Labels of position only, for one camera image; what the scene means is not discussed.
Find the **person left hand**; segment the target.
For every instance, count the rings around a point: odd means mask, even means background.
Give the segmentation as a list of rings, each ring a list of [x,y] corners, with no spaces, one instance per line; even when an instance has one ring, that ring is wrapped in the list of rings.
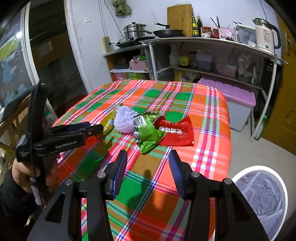
[[[50,173],[46,176],[46,185],[53,186],[56,183],[56,171],[58,168],[57,159],[54,159],[52,169]],[[38,168],[33,168],[31,163],[18,162],[14,159],[11,173],[14,181],[19,185],[25,192],[32,193],[32,188],[30,184],[30,178],[35,175],[40,176],[40,170]]]

